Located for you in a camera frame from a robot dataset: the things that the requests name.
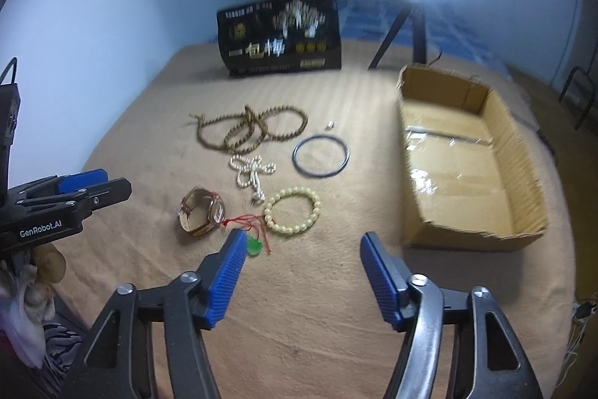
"cardboard box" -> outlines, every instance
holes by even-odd
[[[232,75],[341,67],[336,0],[270,0],[216,15],[220,55]]]
[[[403,243],[516,251],[547,217],[527,148],[490,87],[408,65],[398,85],[404,134]]]

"table surface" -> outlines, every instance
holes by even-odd
[[[57,247],[68,262],[59,292],[92,323],[122,282],[139,289],[166,284],[219,249],[227,230],[195,240],[176,224],[181,198],[195,185],[217,191],[227,216],[259,211],[250,189],[235,184],[229,155],[195,140],[189,113],[208,117],[241,112],[245,104],[264,110],[295,104],[310,117],[304,137],[331,133],[351,148],[338,176],[306,179],[291,162],[299,139],[267,142],[252,155],[276,163],[262,176],[266,195],[309,186],[322,200],[322,217],[304,234],[271,234],[271,255],[247,260],[225,320],[204,333],[223,397],[382,397],[400,350],[402,335],[380,315],[359,258],[359,241],[376,231],[390,252],[403,254],[413,272],[436,284],[469,291],[485,285],[497,298],[536,372],[544,397],[557,381],[569,339],[575,260],[566,203],[554,162],[533,130],[521,125],[542,185],[549,226],[545,235],[513,253],[403,250],[400,246],[400,131],[395,87],[410,50],[392,46],[376,71],[367,65],[377,50],[369,42],[343,42],[343,69],[232,79],[217,46],[184,48],[126,110],[98,144],[86,167],[126,177],[133,194],[85,221],[82,234]],[[498,90],[513,113],[535,121],[518,88],[502,75],[449,56],[438,67],[479,77]],[[290,116],[270,121],[275,131],[297,124]],[[222,139],[225,126],[206,136]],[[314,146],[312,163],[336,157],[333,145]],[[300,222],[307,207],[285,200],[275,207],[281,223]],[[163,333],[155,326],[156,376],[170,397]],[[452,331],[445,327],[434,397],[444,397]]]

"wooden bead necklace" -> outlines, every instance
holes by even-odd
[[[312,200],[312,203],[313,203],[312,214],[306,220],[304,220],[303,222],[301,222],[298,225],[292,225],[290,227],[285,227],[284,225],[277,224],[274,221],[274,219],[272,218],[272,207],[279,200],[291,197],[293,195],[305,196],[305,197],[309,198],[310,200]],[[277,232],[279,234],[288,235],[288,236],[293,235],[293,234],[298,234],[301,232],[305,232],[308,228],[310,228],[316,222],[316,220],[318,220],[318,218],[320,217],[320,213],[321,213],[320,197],[318,196],[318,194],[315,191],[311,190],[310,188],[306,188],[306,187],[294,187],[294,188],[289,188],[287,190],[281,190],[281,191],[279,191],[279,193],[275,194],[273,197],[268,199],[266,203],[267,203],[267,205],[264,208],[265,224],[272,231]]]
[[[301,125],[296,131],[286,134],[274,134],[268,130],[268,125],[266,123],[266,119],[278,115],[282,112],[295,112],[297,115],[301,117]],[[289,139],[294,139],[299,134],[303,133],[307,126],[307,113],[304,110],[299,109],[298,107],[292,105],[280,105],[277,107],[271,107],[270,109],[264,110],[264,112],[260,112],[258,114],[249,107],[248,105],[245,106],[244,113],[237,113],[237,114],[224,114],[215,119],[206,120],[205,114],[202,115],[193,115],[190,114],[191,117],[197,120],[197,140],[206,148],[214,149],[215,151],[224,151],[238,155],[249,154],[258,146],[264,142],[265,139],[271,139],[274,141],[287,141]],[[209,142],[203,136],[203,128],[208,125],[217,124],[218,122],[226,121],[229,119],[240,119],[240,122],[233,126],[226,136],[224,136],[224,140],[221,144],[214,144]],[[246,146],[245,148],[241,148],[243,144],[245,144],[253,133],[255,132],[255,126],[259,127],[259,137],[253,142],[251,145]],[[240,133],[243,128],[247,128],[247,132],[241,139],[237,141],[231,142],[231,138],[236,136]]]

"pearl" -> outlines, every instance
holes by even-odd
[[[253,202],[263,202],[265,200],[264,192],[261,189],[259,182],[259,173],[264,175],[271,175],[276,171],[276,164],[263,164],[261,156],[255,158],[246,158],[239,154],[235,154],[228,161],[228,165],[237,172],[237,185],[241,188],[252,186],[255,192],[253,193]],[[242,175],[249,175],[247,181],[241,181]]]
[[[308,196],[313,203],[313,210],[310,216],[301,222],[298,225],[292,225],[290,227],[286,227],[284,225],[279,225],[274,222],[274,218],[272,215],[272,207],[273,205],[278,202],[279,200],[290,197],[293,195],[301,195],[304,194]],[[284,234],[287,236],[298,234],[300,232],[305,232],[308,228],[310,228],[316,220],[318,220],[321,210],[321,202],[318,194],[315,193],[311,188],[307,187],[292,187],[287,188],[286,190],[280,190],[279,193],[274,194],[269,200],[267,205],[264,208],[264,221],[266,225],[271,228],[274,232],[278,232],[279,234]]]

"tripod leg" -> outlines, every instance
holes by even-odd
[[[397,37],[399,30],[403,27],[403,24],[405,24],[405,21],[409,17],[409,14],[411,14],[412,9],[413,9],[413,7],[411,5],[407,5],[407,6],[403,7],[403,9],[401,9],[399,14],[397,14],[397,17],[395,18],[395,20],[391,26],[391,29],[389,29],[387,36],[384,38],[384,41],[382,41],[382,44],[378,48],[378,52],[376,53],[376,56],[374,56],[372,63],[370,63],[370,68],[369,68],[370,70],[372,68],[376,68],[376,66],[378,66],[378,63],[382,59],[382,56],[384,56],[384,53],[386,53],[386,50],[388,49],[388,47],[391,45],[393,40]]]
[[[426,47],[426,14],[423,7],[415,7],[411,12],[413,22],[413,62],[426,65],[428,50]]]

